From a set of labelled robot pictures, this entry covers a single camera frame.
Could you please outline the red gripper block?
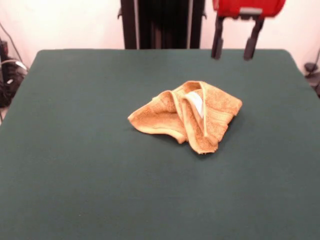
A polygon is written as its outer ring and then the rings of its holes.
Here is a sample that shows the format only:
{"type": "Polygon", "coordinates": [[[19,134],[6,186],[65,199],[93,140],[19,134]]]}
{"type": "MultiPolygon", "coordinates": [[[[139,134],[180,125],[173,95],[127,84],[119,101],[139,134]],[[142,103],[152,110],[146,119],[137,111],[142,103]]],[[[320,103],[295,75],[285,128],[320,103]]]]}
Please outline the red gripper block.
{"type": "Polygon", "coordinates": [[[237,18],[240,16],[259,17],[255,18],[255,25],[246,42],[243,58],[249,61],[253,58],[260,31],[265,19],[274,18],[280,13],[285,5],[285,0],[213,0],[213,9],[217,13],[215,20],[215,32],[212,44],[211,57],[220,59],[223,49],[223,23],[224,17],[237,18]]]}

